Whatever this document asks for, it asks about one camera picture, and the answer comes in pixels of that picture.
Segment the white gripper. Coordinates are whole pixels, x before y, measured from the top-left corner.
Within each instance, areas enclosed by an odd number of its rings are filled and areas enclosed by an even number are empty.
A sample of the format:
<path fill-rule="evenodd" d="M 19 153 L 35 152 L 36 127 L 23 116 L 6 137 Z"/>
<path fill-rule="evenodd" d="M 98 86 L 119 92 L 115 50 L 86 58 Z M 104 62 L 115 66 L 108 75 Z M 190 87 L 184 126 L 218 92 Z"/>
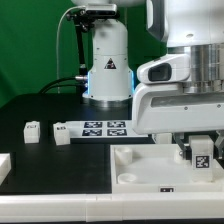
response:
<path fill-rule="evenodd" d="M 181 85 L 140 83 L 132 105 L 132 127 L 138 134 L 175 133 L 173 139 L 184 160 L 192 149 L 181 132 L 217 131 L 218 158 L 224 150 L 224 92 L 183 94 Z"/>

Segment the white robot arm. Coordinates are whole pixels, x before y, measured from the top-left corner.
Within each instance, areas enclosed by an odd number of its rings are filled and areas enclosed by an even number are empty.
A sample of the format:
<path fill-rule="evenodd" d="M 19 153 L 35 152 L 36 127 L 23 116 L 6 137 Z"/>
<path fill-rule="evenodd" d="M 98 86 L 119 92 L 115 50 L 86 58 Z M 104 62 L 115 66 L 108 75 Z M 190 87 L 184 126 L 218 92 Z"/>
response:
<path fill-rule="evenodd" d="M 93 23 L 94 63 L 82 96 L 100 106 L 132 101 L 138 134 L 224 130 L 224 0 L 71 0 Z M 116 8 L 146 5 L 147 31 L 167 53 L 138 67 L 132 88 L 127 52 L 109 41 L 126 29 Z"/>

